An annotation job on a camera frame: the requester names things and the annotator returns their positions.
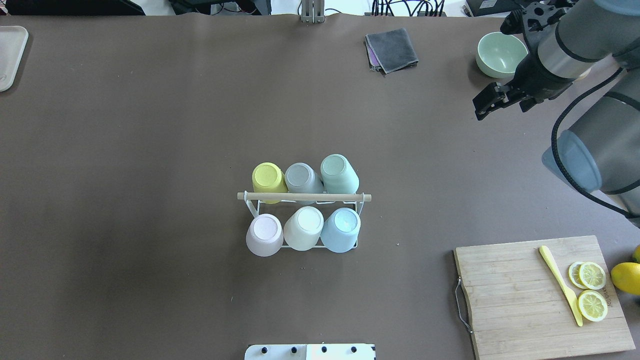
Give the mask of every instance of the knife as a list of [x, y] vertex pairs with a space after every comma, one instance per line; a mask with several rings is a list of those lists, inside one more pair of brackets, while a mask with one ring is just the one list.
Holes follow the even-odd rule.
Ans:
[[575, 322], [578, 326], [582, 326], [582, 314], [580, 313], [580, 310], [578, 310], [578, 298], [575, 296], [575, 292], [573, 292], [573, 290], [564, 283], [564, 279], [562, 278], [562, 275], [560, 275], [560, 270], [558, 270], [558, 265], [556, 264], [554, 256], [551, 254], [551, 250], [549, 250], [546, 245], [542, 245], [540, 247], [540, 254], [547, 263], [547, 266], [551, 269], [551, 272], [554, 274], [558, 284], [560, 284], [564, 297], [566, 297], [566, 300], [569, 302], [569, 306], [571, 307], [571, 312], [573, 313]]

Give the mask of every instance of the white label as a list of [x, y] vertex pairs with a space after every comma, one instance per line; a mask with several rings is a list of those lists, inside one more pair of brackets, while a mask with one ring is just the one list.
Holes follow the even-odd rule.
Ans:
[[493, 8], [495, 6], [495, 3], [497, 3], [498, 0], [484, 0], [482, 2], [482, 4], [480, 4], [480, 9], [486, 9], [486, 8]]

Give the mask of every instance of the table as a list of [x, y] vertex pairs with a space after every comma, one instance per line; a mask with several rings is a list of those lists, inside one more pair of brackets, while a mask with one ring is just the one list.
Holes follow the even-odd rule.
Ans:
[[[609, 268], [626, 261], [637, 228], [540, 161], [557, 115], [610, 68], [478, 122], [471, 98], [491, 80], [474, 47], [499, 24], [1, 19], [30, 38], [0, 93], [0, 357], [241, 359], [249, 344], [324, 341], [470, 359], [455, 247], [594, 234]], [[371, 72], [364, 35], [400, 27], [420, 63]], [[359, 248], [252, 255], [236, 193], [253, 167], [336, 152], [373, 196]], [[637, 298], [620, 299], [638, 340]]]

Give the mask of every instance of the knife handle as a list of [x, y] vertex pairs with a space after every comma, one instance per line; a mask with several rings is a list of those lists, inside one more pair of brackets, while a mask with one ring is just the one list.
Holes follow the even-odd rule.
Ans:
[[540, 254], [547, 263], [547, 266], [549, 266], [549, 268], [551, 269], [551, 272], [554, 274], [554, 277], [558, 281], [558, 284], [560, 284], [560, 287], [564, 289], [566, 287], [566, 284], [564, 283], [562, 275], [560, 275], [560, 269], [558, 269], [558, 265], [556, 264], [554, 256], [551, 254], [551, 250], [549, 250], [546, 245], [542, 245], [540, 247]]

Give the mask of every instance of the lemon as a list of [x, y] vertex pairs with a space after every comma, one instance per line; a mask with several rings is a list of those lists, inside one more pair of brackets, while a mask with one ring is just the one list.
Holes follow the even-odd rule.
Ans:
[[640, 264], [621, 263], [611, 270], [611, 281], [618, 289], [640, 295]]
[[569, 266], [569, 280], [571, 280], [571, 282], [578, 288], [586, 289], [587, 287], [582, 284], [582, 282], [580, 281], [580, 275], [578, 274], [578, 270], [580, 270], [580, 265], [582, 264], [583, 262], [576, 261], [571, 264], [571, 266]]
[[636, 251], [634, 251], [634, 254], [632, 255], [632, 259], [636, 263], [640, 263], [640, 245], [636, 247]]
[[607, 277], [600, 265], [587, 261], [578, 267], [580, 282], [591, 290], [599, 290], [607, 283]]
[[607, 301], [599, 292], [584, 290], [578, 297], [578, 309], [582, 315], [592, 322], [599, 322], [607, 316]]

